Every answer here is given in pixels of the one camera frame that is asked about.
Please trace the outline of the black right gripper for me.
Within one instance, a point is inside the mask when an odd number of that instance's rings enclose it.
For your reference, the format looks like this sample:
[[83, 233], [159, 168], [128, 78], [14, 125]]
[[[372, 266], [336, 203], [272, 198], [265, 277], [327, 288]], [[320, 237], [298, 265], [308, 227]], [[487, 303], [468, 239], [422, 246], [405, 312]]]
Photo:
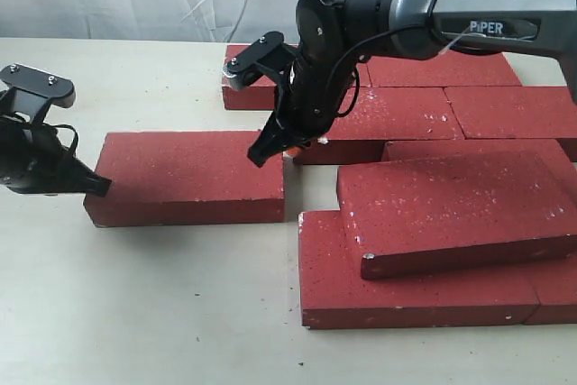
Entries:
[[311, 141], [327, 133], [334, 121], [348, 115], [341, 110], [350, 88], [356, 87], [356, 64], [327, 65], [294, 59], [286, 69], [272, 114], [247, 151], [258, 168], [288, 150], [296, 158]]

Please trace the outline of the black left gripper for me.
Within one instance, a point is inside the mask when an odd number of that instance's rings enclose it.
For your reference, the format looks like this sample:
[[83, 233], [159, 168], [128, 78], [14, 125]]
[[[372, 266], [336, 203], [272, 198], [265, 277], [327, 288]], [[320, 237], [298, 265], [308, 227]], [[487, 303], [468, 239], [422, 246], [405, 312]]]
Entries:
[[1, 116], [1, 184], [22, 195], [105, 197], [112, 180], [76, 157], [78, 133], [67, 124], [31, 124]]

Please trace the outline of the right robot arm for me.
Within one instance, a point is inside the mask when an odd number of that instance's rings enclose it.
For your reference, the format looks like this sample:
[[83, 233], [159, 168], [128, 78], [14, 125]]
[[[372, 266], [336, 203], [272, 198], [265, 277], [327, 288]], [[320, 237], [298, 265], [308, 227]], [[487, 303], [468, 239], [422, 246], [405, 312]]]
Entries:
[[274, 111], [248, 150], [257, 166], [326, 134], [357, 64], [373, 57], [515, 52], [556, 60], [576, 88], [576, 0], [298, 0], [296, 25]]

